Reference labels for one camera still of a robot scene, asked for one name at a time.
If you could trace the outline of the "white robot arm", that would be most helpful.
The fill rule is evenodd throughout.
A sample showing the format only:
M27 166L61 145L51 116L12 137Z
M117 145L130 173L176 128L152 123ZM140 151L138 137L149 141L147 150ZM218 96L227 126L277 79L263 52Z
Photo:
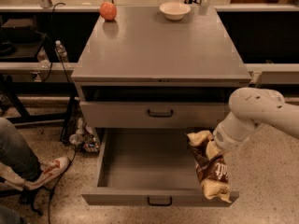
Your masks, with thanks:
M231 94L229 108L213 132L213 148L220 155L241 146L265 124L299 138L299 106L286 104L278 91L240 88Z

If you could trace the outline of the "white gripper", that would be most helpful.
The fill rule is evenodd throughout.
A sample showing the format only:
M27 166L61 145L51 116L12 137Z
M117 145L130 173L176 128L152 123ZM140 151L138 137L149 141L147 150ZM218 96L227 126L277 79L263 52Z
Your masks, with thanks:
M223 153L241 146L250 134L251 122L239 119L233 112L213 132L214 140Z

